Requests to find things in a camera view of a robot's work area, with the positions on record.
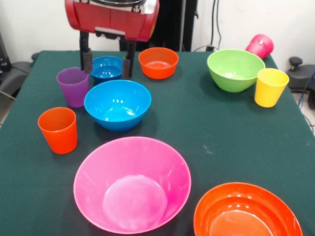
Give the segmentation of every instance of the green tablecloth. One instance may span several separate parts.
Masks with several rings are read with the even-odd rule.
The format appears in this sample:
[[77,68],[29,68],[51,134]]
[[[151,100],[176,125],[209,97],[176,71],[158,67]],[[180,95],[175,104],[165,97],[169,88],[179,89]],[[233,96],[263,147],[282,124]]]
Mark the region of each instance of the green tablecloth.
[[[120,52],[94,52],[123,56]],[[175,75],[146,78],[138,61],[133,80],[152,94],[143,121],[126,133],[111,133],[94,123],[84,108],[77,114],[78,147],[53,154],[37,118],[66,106],[56,82],[64,68],[79,66],[78,52],[42,52],[0,130],[0,234],[3,236],[112,235],[90,224],[72,193],[75,173],[101,144],[126,136],[148,136],[178,150],[191,176],[190,198],[178,216],[147,236],[193,235],[193,213],[210,188],[225,182],[249,182],[282,198],[299,219],[304,234],[315,234],[315,139],[289,90],[276,107],[253,100],[254,86],[242,93],[219,89],[208,72],[208,53],[179,53]],[[275,67],[273,60],[265,60]]]

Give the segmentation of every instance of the cup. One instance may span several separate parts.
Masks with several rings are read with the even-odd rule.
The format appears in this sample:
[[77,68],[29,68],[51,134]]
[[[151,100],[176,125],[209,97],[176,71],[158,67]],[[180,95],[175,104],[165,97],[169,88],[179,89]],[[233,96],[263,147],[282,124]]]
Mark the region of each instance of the cup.
[[57,81],[70,107],[84,106],[84,97],[89,91],[89,74],[72,67],[59,72]]
[[272,53],[274,49],[274,43],[271,38],[264,34],[256,35],[246,48],[246,51],[254,53],[259,56],[261,59],[264,59],[266,56]]
[[258,72],[255,102],[261,107],[273,107],[276,105],[289,77],[283,71],[266,68]]
[[67,154],[76,148],[76,115],[71,109],[56,107],[45,111],[38,118],[38,126],[53,152]]

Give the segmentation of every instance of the orange cup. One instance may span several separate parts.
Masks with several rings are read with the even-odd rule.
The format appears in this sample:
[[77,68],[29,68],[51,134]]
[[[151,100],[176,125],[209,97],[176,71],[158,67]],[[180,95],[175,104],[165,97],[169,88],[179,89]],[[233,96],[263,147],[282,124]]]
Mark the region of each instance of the orange cup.
[[76,148],[76,115],[71,109],[56,107],[45,111],[38,118],[38,126],[53,152],[67,154]]
[[152,79],[166,79],[176,70],[179,57],[168,48],[149,48],[139,54],[143,73]]

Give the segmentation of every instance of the pink cup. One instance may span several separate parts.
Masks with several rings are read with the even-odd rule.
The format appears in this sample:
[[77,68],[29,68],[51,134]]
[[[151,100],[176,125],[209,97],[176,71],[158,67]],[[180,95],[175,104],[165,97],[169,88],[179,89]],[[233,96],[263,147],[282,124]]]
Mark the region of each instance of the pink cup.
[[72,67],[59,72],[57,81],[70,107],[84,106],[84,98],[89,91],[89,74]]
[[274,49],[274,43],[271,38],[264,34],[256,35],[246,48],[246,51],[251,52],[261,59],[264,59],[266,56],[271,54]]

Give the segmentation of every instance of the yellow cup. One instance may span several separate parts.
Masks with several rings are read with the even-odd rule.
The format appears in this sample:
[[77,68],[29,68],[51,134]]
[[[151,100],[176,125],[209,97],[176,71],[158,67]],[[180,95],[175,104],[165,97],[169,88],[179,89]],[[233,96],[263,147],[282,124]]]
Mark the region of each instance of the yellow cup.
[[266,68],[258,72],[255,102],[261,107],[273,107],[276,105],[289,77],[283,71]]

